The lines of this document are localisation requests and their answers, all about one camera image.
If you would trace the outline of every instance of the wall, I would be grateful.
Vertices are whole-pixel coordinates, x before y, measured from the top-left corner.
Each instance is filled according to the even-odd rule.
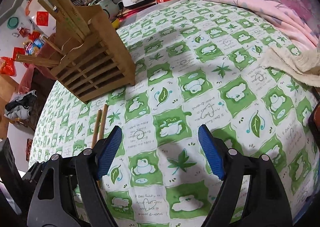
[[[24,14],[24,9],[19,7],[14,16],[17,16],[20,20],[19,26],[25,26],[29,28],[28,18]],[[19,36],[14,37],[12,33],[17,30],[10,30],[7,27],[7,22],[0,26],[0,57],[7,56],[12,57],[14,47],[23,47],[23,42],[26,38]],[[15,62],[16,76],[12,77],[17,83],[21,82],[21,79],[27,70],[22,63]],[[26,161],[26,148],[27,139],[33,139],[34,132],[31,129],[24,127],[16,128],[13,124],[9,123],[7,137],[10,140],[11,148],[15,157],[16,166],[18,170],[26,172],[28,170],[28,162]]]

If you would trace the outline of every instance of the bed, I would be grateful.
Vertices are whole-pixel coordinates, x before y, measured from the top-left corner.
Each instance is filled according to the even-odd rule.
[[[91,147],[107,103],[105,137],[115,125],[124,136],[101,188],[119,226],[201,225],[221,186],[197,140],[202,124],[244,155],[268,154],[295,217],[317,183],[319,151],[306,122],[316,100],[308,86],[257,61],[271,44],[292,49],[288,37],[246,9],[202,0],[150,8],[118,33],[136,85],[86,105],[56,82],[29,166]],[[248,184],[244,177],[233,221]],[[87,220],[78,189],[75,200]]]

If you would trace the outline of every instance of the snack package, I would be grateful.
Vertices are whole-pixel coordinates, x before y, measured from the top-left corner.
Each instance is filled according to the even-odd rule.
[[[14,60],[9,57],[0,58],[0,73],[7,74],[9,76],[16,75],[16,69],[14,67]]]

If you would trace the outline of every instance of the floral bedsheet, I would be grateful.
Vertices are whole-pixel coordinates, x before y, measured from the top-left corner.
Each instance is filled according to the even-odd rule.
[[[57,82],[29,165],[90,147],[97,110],[107,103],[105,137],[115,125],[124,135],[102,185],[119,226],[201,225],[221,187],[197,139],[202,124],[244,155],[270,156],[294,217],[318,174],[307,125],[316,100],[306,85],[259,67],[270,45],[299,54],[292,42],[245,9],[202,0],[181,0],[118,33],[136,63],[136,85],[86,105]],[[233,221],[248,184],[244,178]],[[86,220],[79,190],[75,199]]]

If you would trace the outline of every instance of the bamboo utensil holder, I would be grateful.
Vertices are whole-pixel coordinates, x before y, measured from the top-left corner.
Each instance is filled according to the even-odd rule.
[[[111,90],[135,85],[135,64],[108,15],[99,5],[74,6],[70,0],[38,2],[56,19],[55,53],[28,59],[50,73],[82,102]]]

